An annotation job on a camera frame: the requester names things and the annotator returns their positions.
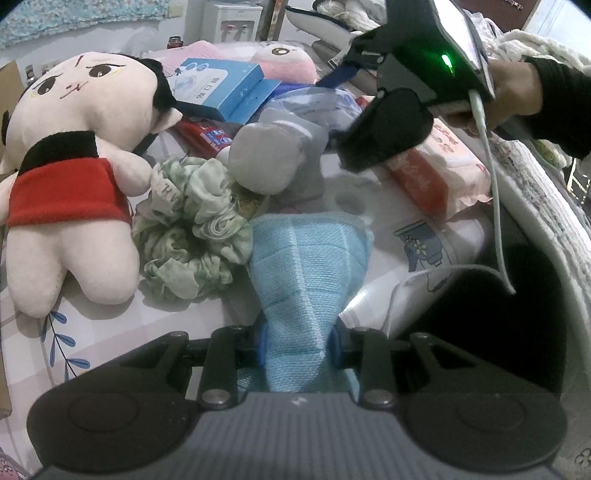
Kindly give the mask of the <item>black sleeved right forearm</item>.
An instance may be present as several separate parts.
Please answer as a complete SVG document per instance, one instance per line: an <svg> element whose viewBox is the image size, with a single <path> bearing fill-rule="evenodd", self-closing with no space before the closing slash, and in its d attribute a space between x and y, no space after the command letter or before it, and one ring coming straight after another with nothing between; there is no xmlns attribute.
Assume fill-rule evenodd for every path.
<svg viewBox="0 0 591 480"><path fill-rule="evenodd" d="M558 145L567 155L590 155L590 77L550 59L527 57L542 87L541 110L526 116L532 137Z"/></svg>

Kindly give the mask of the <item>person's right hand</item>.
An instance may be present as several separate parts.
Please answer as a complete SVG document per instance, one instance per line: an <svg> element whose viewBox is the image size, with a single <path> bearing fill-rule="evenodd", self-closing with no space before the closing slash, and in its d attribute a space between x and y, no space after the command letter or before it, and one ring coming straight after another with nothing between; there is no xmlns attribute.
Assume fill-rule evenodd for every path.
<svg viewBox="0 0 591 480"><path fill-rule="evenodd" d="M495 86L495 99L484 105L489 130L512 117L531 116L541 111L542 83L533 64L491 60L489 72Z"/></svg>

